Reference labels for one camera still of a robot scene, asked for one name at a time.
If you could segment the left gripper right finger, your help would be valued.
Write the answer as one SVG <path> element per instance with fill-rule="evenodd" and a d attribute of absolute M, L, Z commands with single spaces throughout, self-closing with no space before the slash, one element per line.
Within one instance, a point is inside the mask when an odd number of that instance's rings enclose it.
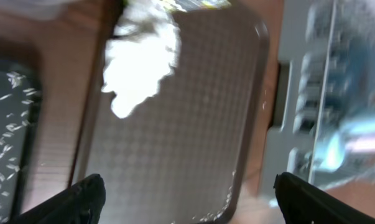
<path fill-rule="evenodd" d="M 274 190 L 286 224 L 375 224 L 375 218 L 290 172 L 276 175 Z"/>

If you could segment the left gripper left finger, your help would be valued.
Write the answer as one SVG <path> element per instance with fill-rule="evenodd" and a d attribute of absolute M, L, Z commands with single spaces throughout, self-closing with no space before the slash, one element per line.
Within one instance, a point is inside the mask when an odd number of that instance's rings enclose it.
<path fill-rule="evenodd" d="M 91 174 L 8 224 L 98 224 L 105 201 L 103 178 Z"/>

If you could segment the pile of white rice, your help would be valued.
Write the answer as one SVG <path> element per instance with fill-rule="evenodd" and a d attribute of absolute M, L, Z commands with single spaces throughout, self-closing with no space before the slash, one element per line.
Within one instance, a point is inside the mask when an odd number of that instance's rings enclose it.
<path fill-rule="evenodd" d="M 0 72 L 0 223 L 9 221 L 29 115 L 39 90 L 18 72 Z"/>

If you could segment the white napkin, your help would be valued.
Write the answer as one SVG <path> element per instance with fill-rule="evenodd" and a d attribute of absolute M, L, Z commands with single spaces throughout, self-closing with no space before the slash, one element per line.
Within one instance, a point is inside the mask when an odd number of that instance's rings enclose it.
<path fill-rule="evenodd" d="M 106 41 L 103 93 L 113 93 L 111 111 L 127 118 L 160 91 L 160 81 L 178 67 L 180 29 L 156 0 L 128 1 Z"/>

